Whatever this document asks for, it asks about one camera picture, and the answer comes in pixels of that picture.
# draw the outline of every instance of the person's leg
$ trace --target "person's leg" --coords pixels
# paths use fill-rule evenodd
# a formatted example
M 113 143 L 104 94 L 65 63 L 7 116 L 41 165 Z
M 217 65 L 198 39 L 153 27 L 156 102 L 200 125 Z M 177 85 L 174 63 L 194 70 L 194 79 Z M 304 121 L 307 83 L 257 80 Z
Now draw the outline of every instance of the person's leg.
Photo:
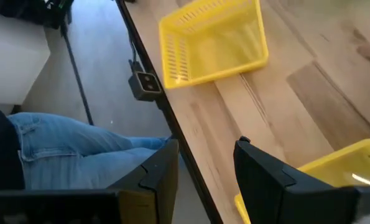
M 8 116 L 8 119 L 14 123 L 22 150 L 29 157 L 54 156 L 61 149 L 68 154 L 78 153 L 82 156 L 137 147 L 157 150 L 165 144 L 165 139 L 126 138 L 103 128 L 52 114 L 18 113 Z
M 155 153 L 137 148 L 93 156 L 53 156 L 23 162 L 26 190 L 105 189 Z

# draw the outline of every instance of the black metal frame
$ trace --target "black metal frame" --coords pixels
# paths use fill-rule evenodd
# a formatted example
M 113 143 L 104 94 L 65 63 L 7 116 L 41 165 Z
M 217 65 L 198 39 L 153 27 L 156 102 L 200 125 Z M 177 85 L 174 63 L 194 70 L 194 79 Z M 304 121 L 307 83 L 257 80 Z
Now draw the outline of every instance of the black metal frame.
M 128 11 L 128 8 L 125 3 L 126 1 L 128 0 L 116 0 L 116 3 L 128 29 L 129 37 L 137 50 L 137 53 L 143 64 L 143 67 L 145 68 L 145 71 L 148 73 L 156 74 L 153 64 L 150 61 L 147 51 L 142 43 L 141 37 L 137 32 L 134 21 L 132 20 L 132 17 Z M 210 191 L 208 190 L 208 187 L 205 184 L 203 176 L 201 175 L 201 172 L 197 166 L 195 158 L 193 157 L 189 145 L 186 142 L 185 136 L 183 135 L 180 125 L 175 117 L 175 114 L 171 108 L 171 105 L 164 91 L 161 94 L 161 96 L 158 99 L 156 99 L 156 104 L 158 108 L 163 112 L 173 136 L 177 138 L 179 141 L 181 155 L 186 163 L 186 166 L 192 177 L 193 183 L 195 184 L 201 202 L 204 205 L 208 218 L 212 223 L 223 223 L 221 216 L 216 208 L 216 205 L 212 199 Z

